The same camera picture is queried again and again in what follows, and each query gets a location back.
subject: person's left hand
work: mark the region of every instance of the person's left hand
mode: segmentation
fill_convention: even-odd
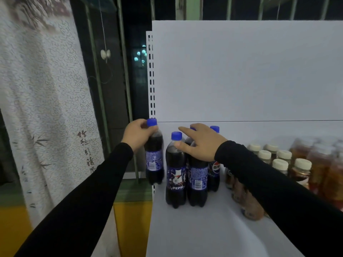
[[[137,119],[126,126],[121,142],[127,143],[135,153],[157,130],[157,125],[148,128],[145,119]]]

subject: person's right hand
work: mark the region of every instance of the person's right hand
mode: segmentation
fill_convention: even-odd
[[[214,155],[217,152],[218,147],[223,142],[226,142],[227,139],[216,133],[207,125],[195,123],[191,124],[191,127],[196,131],[186,127],[179,127],[179,130],[191,137],[195,141],[196,146],[191,147],[184,142],[175,142],[174,146],[198,160],[208,162],[214,161]]]

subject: black sleeve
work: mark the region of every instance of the black sleeve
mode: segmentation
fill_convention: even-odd
[[[15,257],[91,256],[132,156],[129,145],[117,145],[109,158],[40,222]]]
[[[221,144],[215,160],[229,168],[305,256],[339,253],[343,213],[260,160],[245,146]]]

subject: yellow wall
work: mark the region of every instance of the yellow wall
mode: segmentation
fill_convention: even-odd
[[[145,256],[151,210],[152,201],[114,204],[121,257]],[[0,207],[0,256],[13,257],[31,230],[25,206]]]

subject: white bottle cap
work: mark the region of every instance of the white bottle cap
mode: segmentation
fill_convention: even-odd
[[[306,159],[296,159],[294,166],[303,170],[310,170],[312,167],[312,162]]]
[[[324,136],[324,137],[319,138],[319,143],[329,145],[329,146],[333,145],[337,141],[338,141],[338,138],[334,136]]]
[[[279,147],[276,146],[276,145],[272,145],[272,144],[267,144],[265,146],[265,148],[268,150],[268,151],[278,151],[279,150]]]
[[[250,151],[260,151],[261,150],[261,146],[259,144],[250,143],[249,144],[249,150]]]
[[[336,143],[335,147],[336,147],[337,151],[343,152],[343,142]]]
[[[314,143],[317,142],[316,138],[311,138],[311,137],[297,138],[297,140],[301,145],[304,145],[307,147],[311,147],[311,146],[313,146]]]
[[[267,151],[267,150],[260,150],[258,152],[258,157],[260,159],[269,160],[272,157],[272,153],[270,151]]]
[[[324,144],[321,144],[321,143],[315,144],[313,149],[316,152],[324,154],[324,155],[330,155],[330,154],[332,154],[335,151],[335,147],[324,145]]]
[[[276,168],[277,170],[285,171],[288,169],[288,162],[281,159],[275,159],[273,160],[273,168]]]
[[[287,150],[280,150],[277,152],[277,156],[279,158],[290,160],[292,158],[292,153],[290,151],[287,151]]]

